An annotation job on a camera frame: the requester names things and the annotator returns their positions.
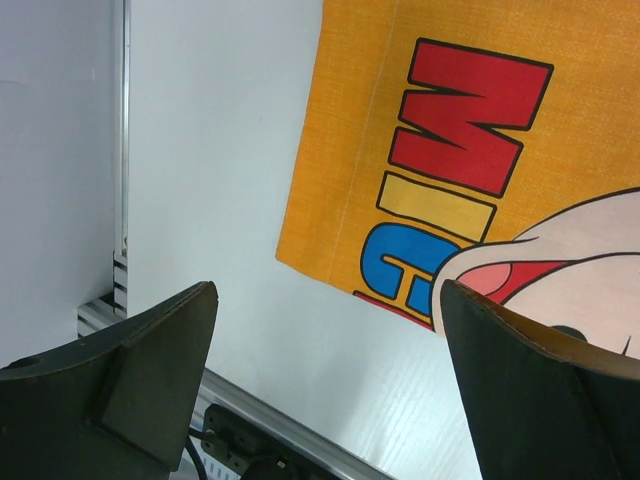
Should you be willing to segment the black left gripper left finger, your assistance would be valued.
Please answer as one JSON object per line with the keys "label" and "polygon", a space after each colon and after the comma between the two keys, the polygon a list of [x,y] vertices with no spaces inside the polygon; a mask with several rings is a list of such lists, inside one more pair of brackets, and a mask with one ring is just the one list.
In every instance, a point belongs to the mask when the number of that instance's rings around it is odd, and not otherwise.
{"label": "black left gripper left finger", "polygon": [[4,479],[166,479],[218,309],[211,281],[1,370]]}

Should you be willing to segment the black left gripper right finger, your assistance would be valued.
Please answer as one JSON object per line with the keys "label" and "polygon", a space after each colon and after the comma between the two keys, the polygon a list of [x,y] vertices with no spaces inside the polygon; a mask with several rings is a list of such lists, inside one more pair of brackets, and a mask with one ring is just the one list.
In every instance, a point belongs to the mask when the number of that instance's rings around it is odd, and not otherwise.
{"label": "black left gripper right finger", "polygon": [[636,479],[639,362],[512,312],[458,281],[446,341],[485,479]]}

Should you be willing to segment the orange Mickey Mouse placemat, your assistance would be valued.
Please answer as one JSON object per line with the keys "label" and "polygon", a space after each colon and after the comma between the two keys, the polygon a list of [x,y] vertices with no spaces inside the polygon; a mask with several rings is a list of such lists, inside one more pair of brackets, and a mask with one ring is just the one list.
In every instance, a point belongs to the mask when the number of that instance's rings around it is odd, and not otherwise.
{"label": "orange Mickey Mouse placemat", "polygon": [[456,280],[639,353],[639,5],[327,1],[277,259],[427,328]]}

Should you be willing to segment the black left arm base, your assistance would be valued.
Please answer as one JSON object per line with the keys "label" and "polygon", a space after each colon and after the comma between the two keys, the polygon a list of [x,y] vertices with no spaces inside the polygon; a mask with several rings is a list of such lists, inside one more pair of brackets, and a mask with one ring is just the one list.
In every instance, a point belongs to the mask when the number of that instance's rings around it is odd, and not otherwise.
{"label": "black left arm base", "polygon": [[332,479],[311,460],[221,405],[211,404],[201,429],[191,429],[190,435],[240,479]]}

